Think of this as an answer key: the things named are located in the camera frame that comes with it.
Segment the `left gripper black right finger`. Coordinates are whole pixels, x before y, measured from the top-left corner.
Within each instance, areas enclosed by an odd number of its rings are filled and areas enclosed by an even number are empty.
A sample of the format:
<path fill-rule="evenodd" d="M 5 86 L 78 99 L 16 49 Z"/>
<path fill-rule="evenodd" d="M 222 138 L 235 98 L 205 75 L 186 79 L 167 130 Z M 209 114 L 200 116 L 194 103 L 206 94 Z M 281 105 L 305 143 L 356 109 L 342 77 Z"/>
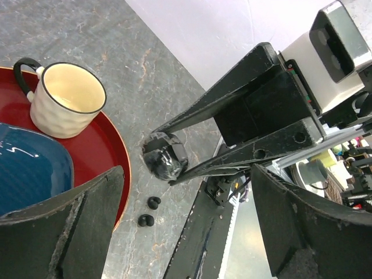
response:
<path fill-rule="evenodd" d="M 258 164 L 251 179 L 273 277 L 371 278 L 371 213 L 322 198 Z"/>

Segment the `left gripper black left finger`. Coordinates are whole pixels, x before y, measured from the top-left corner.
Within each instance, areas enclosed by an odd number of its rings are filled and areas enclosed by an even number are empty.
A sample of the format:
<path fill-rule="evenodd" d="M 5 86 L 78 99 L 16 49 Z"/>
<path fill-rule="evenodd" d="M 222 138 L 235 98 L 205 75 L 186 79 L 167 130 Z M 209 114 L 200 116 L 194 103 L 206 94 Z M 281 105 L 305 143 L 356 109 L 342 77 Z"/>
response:
<path fill-rule="evenodd" d="M 101 278 L 123 185 L 115 166 L 1 216 L 1 278 Z"/>

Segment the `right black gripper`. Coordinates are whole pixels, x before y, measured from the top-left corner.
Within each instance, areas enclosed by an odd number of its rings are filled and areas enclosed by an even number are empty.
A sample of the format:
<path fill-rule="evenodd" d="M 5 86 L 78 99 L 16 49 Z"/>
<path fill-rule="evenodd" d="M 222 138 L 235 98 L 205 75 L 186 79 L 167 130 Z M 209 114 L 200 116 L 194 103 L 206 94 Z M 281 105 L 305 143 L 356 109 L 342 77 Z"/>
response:
<path fill-rule="evenodd" d="M 255 163 L 314 147 L 325 137 L 299 83 L 282 68 L 268 42 L 255 46 L 193 105 L 155 132 L 171 134 L 208 119 L 215 120 L 228 146 L 237 146 L 187 170 L 171 186 L 196 177 L 231 176 Z"/>

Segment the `small black object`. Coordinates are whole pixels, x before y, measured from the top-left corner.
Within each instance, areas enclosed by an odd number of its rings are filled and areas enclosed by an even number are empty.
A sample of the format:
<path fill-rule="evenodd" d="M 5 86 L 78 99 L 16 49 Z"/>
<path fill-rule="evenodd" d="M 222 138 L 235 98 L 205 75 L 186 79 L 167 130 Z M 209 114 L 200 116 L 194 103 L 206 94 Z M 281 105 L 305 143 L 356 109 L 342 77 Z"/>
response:
<path fill-rule="evenodd" d="M 142 158 L 150 173 L 163 181 L 176 180 L 189 164 L 184 144 L 164 132 L 149 134 L 142 145 Z"/>

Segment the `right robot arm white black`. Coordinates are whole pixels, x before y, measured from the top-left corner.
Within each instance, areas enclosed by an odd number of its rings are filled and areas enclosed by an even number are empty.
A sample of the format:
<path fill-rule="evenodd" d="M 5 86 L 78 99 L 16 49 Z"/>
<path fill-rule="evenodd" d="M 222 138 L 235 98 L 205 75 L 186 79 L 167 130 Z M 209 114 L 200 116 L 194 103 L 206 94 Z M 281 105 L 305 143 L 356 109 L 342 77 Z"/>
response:
<path fill-rule="evenodd" d="M 214 119 L 228 149 L 189 167 L 176 131 Z M 193 105 L 153 131 L 142 157 L 176 185 L 202 176 L 233 177 L 327 138 L 323 125 L 371 121 L 371 67 L 353 72 L 343 51 L 321 60 L 311 46 L 292 54 L 259 43 Z"/>

